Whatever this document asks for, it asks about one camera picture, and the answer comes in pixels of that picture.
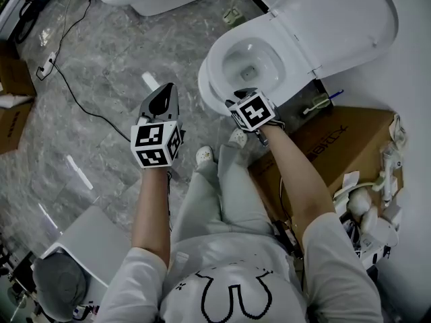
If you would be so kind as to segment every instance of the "white slipper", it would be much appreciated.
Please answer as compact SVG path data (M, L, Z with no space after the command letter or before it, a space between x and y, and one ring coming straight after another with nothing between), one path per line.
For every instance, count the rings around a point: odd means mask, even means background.
M237 143L238 145L240 145L241 148L244 148L245 144L247 143L247 140L247 134L239 128L235 129L229 138L230 143Z
M210 161L214 160L213 150L211 149L210 146L203 146L197 150L197 152L196 152L197 165L199 165L200 163L209 161L209 160Z

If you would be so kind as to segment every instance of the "marble floor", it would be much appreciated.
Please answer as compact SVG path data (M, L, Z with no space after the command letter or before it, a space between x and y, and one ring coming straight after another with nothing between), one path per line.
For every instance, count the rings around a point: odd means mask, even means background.
M140 169L129 144L103 120L84 114L57 71L44 81L38 66L58 47L68 0L52 0L27 40L18 47L27 61L38 97L17 151L0 156L2 240L21 257L44 252L91 205L97 205L130 232L140 186ZM87 16L63 41L57 64L77 99L115 123L126 135L149 94L141 75L174 82L180 95L185 144L174 163L170 207L180 206L195 166L195 152L227 141L234 123L205 106L197 73L211 45L226 31L223 12L230 0L199 0L178 9L141 17L131 7L93 0ZM87 0L71 0L67 27L78 20ZM261 15L251 0L239 0L247 19ZM290 130L303 121L299 107L315 96L310 85L283 108ZM244 161L266 150L249 141ZM92 183L90 190L68 162L73 158Z

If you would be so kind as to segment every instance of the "gray cap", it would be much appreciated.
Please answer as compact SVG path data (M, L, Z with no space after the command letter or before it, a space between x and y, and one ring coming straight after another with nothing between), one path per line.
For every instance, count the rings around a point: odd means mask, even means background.
M59 322L72 320L86 294L84 273L72 257L55 253L34 262L33 280L44 312Z

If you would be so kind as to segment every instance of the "light gray pants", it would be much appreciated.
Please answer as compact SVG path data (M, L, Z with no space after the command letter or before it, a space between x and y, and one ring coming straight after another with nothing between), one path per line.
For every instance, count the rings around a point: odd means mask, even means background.
M193 172L171 243L226 232L273 235L262 200L235 143L222 145L218 165L205 161Z

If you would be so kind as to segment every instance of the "fiducial marker cube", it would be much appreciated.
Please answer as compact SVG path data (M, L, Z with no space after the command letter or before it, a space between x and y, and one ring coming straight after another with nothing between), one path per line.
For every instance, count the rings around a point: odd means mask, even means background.
M131 128L131 151L141 168L171 166L181 142L176 121L145 123Z
M260 91L254 91L231 105L229 111L238 127L248 132L255 131L275 117L271 103Z

